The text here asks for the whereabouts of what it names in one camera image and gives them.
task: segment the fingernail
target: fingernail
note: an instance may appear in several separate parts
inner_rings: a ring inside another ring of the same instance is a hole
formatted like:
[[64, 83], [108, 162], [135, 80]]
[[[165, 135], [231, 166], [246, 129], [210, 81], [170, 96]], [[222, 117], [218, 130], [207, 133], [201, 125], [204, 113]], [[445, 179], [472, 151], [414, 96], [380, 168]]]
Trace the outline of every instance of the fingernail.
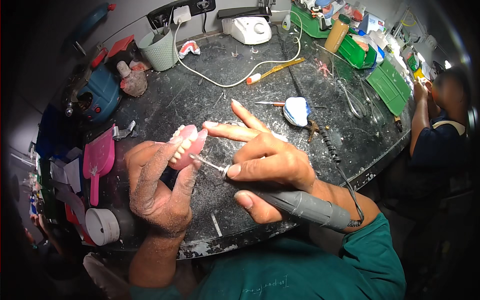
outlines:
[[227, 175], [230, 178], [234, 178], [240, 173], [240, 170], [241, 170], [240, 164], [235, 164], [228, 168]]
[[245, 209], [250, 209], [253, 206], [252, 199], [250, 196], [245, 193], [245, 192], [236, 192], [235, 195], [233, 196], [235, 200]]
[[233, 98], [232, 98], [232, 102], [235, 103], [236, 105], [240, 105], [240, 106], [243, 107], [243, 105], [242, 105], [240, 102], [238, 102], [237, 100], [235, 100], [235, 99], [233, 99]]
[[183, 137], [181, 135], [179, 135], [179, 136], [176, 136], [173, 139], [171, 139], [169, 141], [169, 143], [170, 144], [176, 144], [176, 143], [180, 143], [181, 141], [183, 141]]
[[217, 126], [218, 123], [217, 122], [212, 122], [212, 121], [205, 121], [204, 125], [205, 125], [206, 128], [212, 128], [212, 127]]

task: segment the electrical socket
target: electrical socket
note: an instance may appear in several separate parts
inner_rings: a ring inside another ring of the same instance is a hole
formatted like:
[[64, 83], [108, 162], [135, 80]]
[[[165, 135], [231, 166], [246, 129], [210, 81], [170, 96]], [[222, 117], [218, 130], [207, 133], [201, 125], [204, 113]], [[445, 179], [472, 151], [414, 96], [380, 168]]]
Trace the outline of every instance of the electrical socket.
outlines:
[[151, 11], [147, 15], [148, 22], [152, 29], [161, 28], [164, 26], [165, 22], [169, 19], [172, 10], [177, 7], [188, 5], [190, 7], [190, 14], [196, 16], [198, 14], [203, 14], [204, 9], [201, 8], [202, 5], [206, 6], [205, 11], [211, 12], [216, 8], [215, 0], [178, 0], [162, 7], [159, 7]]

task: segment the gray basket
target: gray basket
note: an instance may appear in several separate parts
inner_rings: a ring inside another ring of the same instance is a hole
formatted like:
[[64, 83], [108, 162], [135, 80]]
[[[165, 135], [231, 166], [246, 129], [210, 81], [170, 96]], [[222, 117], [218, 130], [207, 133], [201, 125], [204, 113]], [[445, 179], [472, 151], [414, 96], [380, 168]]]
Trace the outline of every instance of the gray basket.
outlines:
[[178, 61], [177, 55], [173, 49], [173, 36], [170, 30], [165, 37], [151, 45], [154, 33], [148, 33], [140, 43], [138, 48], [143, 56], [152, 64], [155, 71], [165, 71], [170, 69]]

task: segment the dusty work surface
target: dusty work surface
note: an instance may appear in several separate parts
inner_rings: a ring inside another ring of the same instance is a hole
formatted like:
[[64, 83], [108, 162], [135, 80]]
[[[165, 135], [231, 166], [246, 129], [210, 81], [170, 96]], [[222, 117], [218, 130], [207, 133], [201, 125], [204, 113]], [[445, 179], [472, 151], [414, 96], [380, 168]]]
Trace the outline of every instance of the dusty work surface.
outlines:
[[[280, 29], [280, 35], [287, 39], [286, 49], [289, 58], [293, 57], [298, 49], [292, 41], [294, 35], [286, 34], [283, 29]], [[196, 38], [196, 41], [201, 55], [188, 54], [183, 62], [218, 83], [237, 82], [261, 61], [284, 60], [275, 29], [269, 42], [254, 47], [243, 45], [224, 34], [207, 34]], [[324, 41], [325, 39], [314, 41], [304, 34], [299, 57], [304, 57], [305, 61], [291, 68], [298, 70], [314, 103], [326, 107], [318, 109], [325, 125], [329, 125], [331, 139], [343, 159], [341, 166], [351, 179], [352, 186], [358, 189], [378, 174], [408, 144], [413, 100], [408, 102], [401, 115], [403, 132], [398, 131], [392, 114], [383, 102], [377, 102], [377, 105], [384, 115], [385, 125], [372, 124], [370, 108], [362, 97], [358, 79], [354, 77], [356, 72], [364, 76], [369, 71], [355, 70], [335, 58], [335, 81], [339, 76], [345, 78], [346, 88], [358, 99], [362, 99], [367, 109], [368, 116], [357, 119], [350, 112], [341, 87], [334, 83], [332, 76], [324, 77], [323, 71], [318, 71], [315, 58], [326, 63], [330, 70], [332, 67], [332, 55], [314, 45], [323, 45]], [[232, 52], [236, 51], [239, 55], [235, 58]], [[254, 73], [264, 73], [275, 65], [277, 64], [264, 64]], [[319, 136], [308, 143], [308, 130], [289, 124], [283, 117], [282, 108], [255, 104], [256, 101], [285, 101], [288, 97], [298, 96], [288, 69], [275, 72], [256, 84], [241, 83], [225, 89], [205, 79], [200, 80], [199, 76], [178, 64], [165, 72], [146, 73], [148, 90], [145, 94], [139, 98], [124, 96], [111, 119], [86, 136], [89, 142], [113, 123], [120, 129], [126, 128], [132, 120], [138, 124], [138, 137], [127, 137], [115, 142], [116, 159], [113, 169], [100, 178], [99, 207], [111, 209], [120, 221], [120, 240], [105, 248], [135, 251], [148, 230], [148, 226], [129, 211], [129, 184], [123, 162], [124, 154], [145, 140], [168, 141], [182, 124], [194, 124], [199, 129], [205, 120], [238, 120], [230, 109], [231, 98], [242, 103], [271, 130], [286, 136], [290, 143], [305, 151], [318, 178], [337, 185], [343, 184]], [[225, 98], [220, 97], [223, 91]], [[240, 142], [208, 137], [201, 155], [213, 163], [228, 164], [242, 145]], [[175, 175], [176, 172], [170, 169], [163, 179], [172, 184]], [[89, 186], [89, 180], [85, 180], [86, 195], [89, 195]], [[296, 220], [260, 226], [255, 224], [235, 203], [234, 193], [235, 189], [222, 183], [211, 169], [202, 167], [199, 170], [192, 195], [193, 220], [180, 247], [179, 258], [233, 250], [265, 240], [296, 225]]]

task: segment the pink handle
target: pink handle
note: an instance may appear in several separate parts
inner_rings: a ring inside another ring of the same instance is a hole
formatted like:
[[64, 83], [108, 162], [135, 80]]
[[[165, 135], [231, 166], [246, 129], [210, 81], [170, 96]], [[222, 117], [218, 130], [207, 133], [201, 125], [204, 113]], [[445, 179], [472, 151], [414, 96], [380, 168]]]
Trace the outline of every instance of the pink handle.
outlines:
[[93, 206], [98, 205], [98, 180], [100, 179], [100, 175], [95, 174], [90, 178], [90, 204]]

